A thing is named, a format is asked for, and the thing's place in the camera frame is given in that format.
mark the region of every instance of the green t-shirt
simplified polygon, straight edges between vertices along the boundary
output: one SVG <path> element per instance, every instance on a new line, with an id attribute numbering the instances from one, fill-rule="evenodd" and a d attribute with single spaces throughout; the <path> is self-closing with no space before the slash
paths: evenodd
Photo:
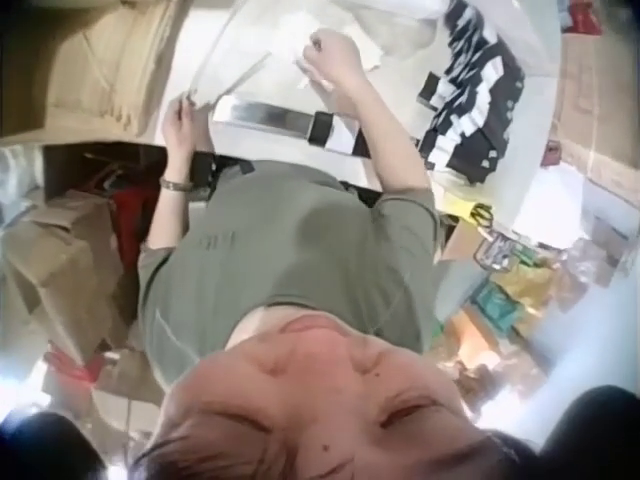
<path id="1" fill-rule="evenodd" d="M 171 385 L 225 347 L 256 308 L 292 304 L 422 352 L 433 330 L 433 194 L 384 194 L 373 209 L 324 172 L 255 162 L 221 179 L 174 250 L 140 259 L 140 321 L 158 380 Z"/>

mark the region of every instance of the woman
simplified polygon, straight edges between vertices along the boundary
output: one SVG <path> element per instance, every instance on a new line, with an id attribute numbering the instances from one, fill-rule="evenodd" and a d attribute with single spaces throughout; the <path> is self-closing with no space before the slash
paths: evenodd
<path id="1" fill-rule="evenodd" d="M 320 30 L 310 43 L 304 57 L 352 103 L 384 195 L 370 210 L 323 172 L 256 162 L 223 175 L 183 238 L 192 107 L 172 105 L 140 262 L 146 348 L 170 389 L 134 471 L 494 478 L 507 450 L 469 423 L 454 384 L 421 356 L 438 237 L 423 161 L 353 41 Z"/>

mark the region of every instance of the hand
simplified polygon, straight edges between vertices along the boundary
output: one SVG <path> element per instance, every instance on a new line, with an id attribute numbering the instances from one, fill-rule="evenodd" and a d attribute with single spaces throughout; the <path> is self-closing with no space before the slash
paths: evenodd
<path id="1" fill-rule="evenodd" d="M 169 103 L 162 121 L 162 135 L 167 146 L 167 170 L 188 175 L 195 152 L 194 106 L 186 96 Z"/>
<path id="2" fill-rule="evenodd" d="M 311 35 L 311 45 L 304 48 L 303 56 L 315 70 L 310 72 L 313 80 L 318 80 L 313 78 L 317 72 L 347 95 L 367 80 L 355 42 L 335 30 L 322 28 Z"/>

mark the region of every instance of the mouth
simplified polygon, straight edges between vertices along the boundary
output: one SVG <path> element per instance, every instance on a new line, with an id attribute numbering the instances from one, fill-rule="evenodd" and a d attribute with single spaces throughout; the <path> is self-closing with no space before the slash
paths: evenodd
<path id="1" fill-rule="evenodd" d="M 280 333 L 302 333 L 311 330 L 330 330 L 342 337 L 349 337 L 349 330 L 339 322 L 321 315 L 308 314 L 298 317 L 280 329 Z"/>

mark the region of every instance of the watch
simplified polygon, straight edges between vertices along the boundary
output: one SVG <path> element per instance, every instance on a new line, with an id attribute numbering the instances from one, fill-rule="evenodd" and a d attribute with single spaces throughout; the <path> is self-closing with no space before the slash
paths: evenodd
<path id="1" fill-rule="evenodd" d="M 188 193 L 193 190 L 193 183 L 178 183 L 178 182 L 170 182 L 164 177 L 160 178 L 160 187 L 165 190 L 171 190 L 172 192 L 183 192 Z"/>

